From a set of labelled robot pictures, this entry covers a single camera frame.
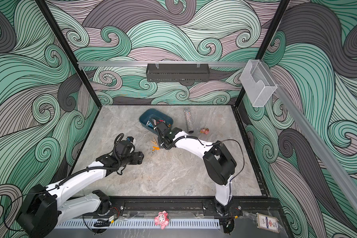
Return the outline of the tan clothespin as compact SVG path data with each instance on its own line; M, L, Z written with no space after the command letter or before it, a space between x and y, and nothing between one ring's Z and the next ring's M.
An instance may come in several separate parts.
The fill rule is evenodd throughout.
M157 141L156 141L155 137L152 137L151 142L152 142L154 145L158 145L158 143L157 143Z

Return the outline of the cyan clothespin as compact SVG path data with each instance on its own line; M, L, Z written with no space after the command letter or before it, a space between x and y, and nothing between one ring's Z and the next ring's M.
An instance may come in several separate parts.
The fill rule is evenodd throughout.
M153 128L153 124L150 121L148 121L146 125L150 128Z

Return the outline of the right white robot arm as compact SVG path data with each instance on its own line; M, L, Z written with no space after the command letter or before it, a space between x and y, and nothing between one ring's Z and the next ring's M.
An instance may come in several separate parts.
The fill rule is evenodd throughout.
M168 127L164 122L153 126L159 145L170 150L184 149L203 160L207 174L216 184L215 200L223 207L232 200L231 181L237 162L221 141L206 142L179 129Z

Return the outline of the teal storage box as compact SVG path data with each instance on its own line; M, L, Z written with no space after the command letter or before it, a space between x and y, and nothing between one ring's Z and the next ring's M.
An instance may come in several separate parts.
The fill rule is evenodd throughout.
M148 109L146 110L140 117L139 117L139 122L142 124L143 127L145 127L147 130L150 132L156 134L156 131L154 128L148 127L146 124L148 121L151 122L151 120L154 122L154 124L158 124L157 120L163 120L164 123L168 126L171 127L174 123L174 120L167 116L166 114L156 110L156 109Z

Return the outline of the rhinestone silver microphone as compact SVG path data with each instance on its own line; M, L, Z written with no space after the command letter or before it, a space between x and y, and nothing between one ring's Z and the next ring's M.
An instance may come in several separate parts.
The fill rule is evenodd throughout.
M193 121L191 117L191 112L189 108L184 109L184 115L185 115L185 120L186 120L186 125L187 125L187 131L189 134L194 132L193 128Z

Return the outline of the pink pig plush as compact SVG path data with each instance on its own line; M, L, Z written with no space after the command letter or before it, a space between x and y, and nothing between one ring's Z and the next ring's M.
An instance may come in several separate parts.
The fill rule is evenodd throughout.
M159 226L162 230L169 225L168 212L162 211L154 218L154 225Z

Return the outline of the badge card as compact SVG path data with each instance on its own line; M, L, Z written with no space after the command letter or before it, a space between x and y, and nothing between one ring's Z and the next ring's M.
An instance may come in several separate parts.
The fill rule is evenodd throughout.
M276 217L256 213L257 228L279 233L279 220Z

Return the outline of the black wall tray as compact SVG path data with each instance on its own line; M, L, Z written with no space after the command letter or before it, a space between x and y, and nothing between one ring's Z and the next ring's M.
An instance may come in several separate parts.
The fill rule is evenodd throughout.
M210 68L207 64L148 64L146 77L149 82L207 82Z

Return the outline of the black corner frame post right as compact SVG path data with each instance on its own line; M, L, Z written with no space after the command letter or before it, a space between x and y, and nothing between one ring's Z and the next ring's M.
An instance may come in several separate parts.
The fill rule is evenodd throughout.
M289 3L289 1L280 1L278 8L274 14L274 17L271 20L271 23L269 24L268 31L266 33L265 38L263 39L262 45L258 50L255 60L261 60L263 62L263 57L266 53L266 50L268 49L271 41L273 40L276 34L276 31L281 23L284 13L287 10L287 7L289 6ZM242 87L241 92L235 102L235 108L241 107L241 105L243 104L243 98L245 96L247 96L247 94L245 92L245 89Z

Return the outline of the black corner frame post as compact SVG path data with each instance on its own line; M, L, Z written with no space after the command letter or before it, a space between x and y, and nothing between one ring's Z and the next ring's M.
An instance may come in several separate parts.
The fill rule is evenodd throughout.
M289 3L289 1L280 1L278 8L274 14L274 17L271 20L271 23L269 24L268 31L266 33L265 38L263 39L262 45L258 50L255 60L261 60L263 62L263 57L266 53L266 50L268 49L271 41L273 40L276 34L276 31L281 23L284 13L287 10L287 7L289 6ZM245 92L245 89L242 87L241 92L235 102L235 108L241 107L241 105L243 104L243 98L245 96L247 96L247 94Z
M69 61L72 63L72 65L73 65L75 71L77 72L79 78L81 79L82 83L88 90L88 93L90 94L91 98L94 100L94 103L96 104L97 108L100 110L102 108L102 104L99 101L99 98L97 97L93 87L91 86L86 73L84 72L84 70L79 68L77 58L74 55L73 51L71 50L61 29L59 28L58 23L54 19L49 7L47 6L46 1L35 0L35 3L37 4L38 8L40 9L40 11L43 14L44 18L46 19L47 23L49 24L51 30L55 34L57 40L61 44L62 49L66 53Z

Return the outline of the aluminium rail back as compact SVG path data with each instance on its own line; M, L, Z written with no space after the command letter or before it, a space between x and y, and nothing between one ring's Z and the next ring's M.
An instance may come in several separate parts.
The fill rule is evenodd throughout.
M85 60L77 62L79 67L147 67L148 64L207 64L209 67L238 68L246 66L246 61L126 61L126 60Z

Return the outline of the aluminium rail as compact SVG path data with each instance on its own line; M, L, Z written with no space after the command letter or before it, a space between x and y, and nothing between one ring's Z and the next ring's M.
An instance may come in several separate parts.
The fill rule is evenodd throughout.
M275 92L278 97L301 129L316 156L323 162L324 166L330 172L334 181L340 187L342 193L357 214L357 185L304 115L300 90L297 89L296 94L292 94L293 90L288 92L286 84L276 77L270 67L265 62L260 61L260 63L262 64L263 71L268 74L267 78L270 83L277 87Z
M207 64L209 67L238 68L246 66L246 61L126 61L126 60L85 60L77 62L79 67L147 67L148 64Z

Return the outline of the clear plastic wall holder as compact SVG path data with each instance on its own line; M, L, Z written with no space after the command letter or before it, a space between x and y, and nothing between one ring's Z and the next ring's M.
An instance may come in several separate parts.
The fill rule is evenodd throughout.
M247 62L240 81L255 108L264 107L277 89L270 67L259 59Z

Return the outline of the black corner frame post left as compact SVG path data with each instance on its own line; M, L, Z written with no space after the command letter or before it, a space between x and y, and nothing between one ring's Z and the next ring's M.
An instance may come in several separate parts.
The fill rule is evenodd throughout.
M43 14L44 18L46 19L47 23L49 24L51 30L55 34L57 40L61 44L62 49L66 53L69 61L72 63L72 65L73 65L75 71L77 72L79 78L81 79L82 83L88 90L88 93L90 94L91 98L94 100L94 103L96 104L97 108L100 110L102 108L102 104L99 101L99 98L97 97L93 87L91 86L86 73L84 72L84 70L79 68L77 58L74 55L73 51L71 50L61 29L59 28L58 23L54 19L49 7L47 6L46 1L35 0L35 3L37 4L38 8L40 9L40 11Z

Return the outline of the aluminium rail right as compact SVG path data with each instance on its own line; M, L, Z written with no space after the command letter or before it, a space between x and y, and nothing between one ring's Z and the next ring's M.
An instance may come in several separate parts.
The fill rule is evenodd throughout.
M357 214L357 185L304 115L300 90L297 89L296 94L292 94L293 90L288 92L286 84L276 77L270 67L265 62L260 61L260 63L262 64L263 71L268 74L267 78L270 83L277 87L275 92L278 97L301 129L316 156L323 162L324 166L330 172L334 181L340 187L342 193Z

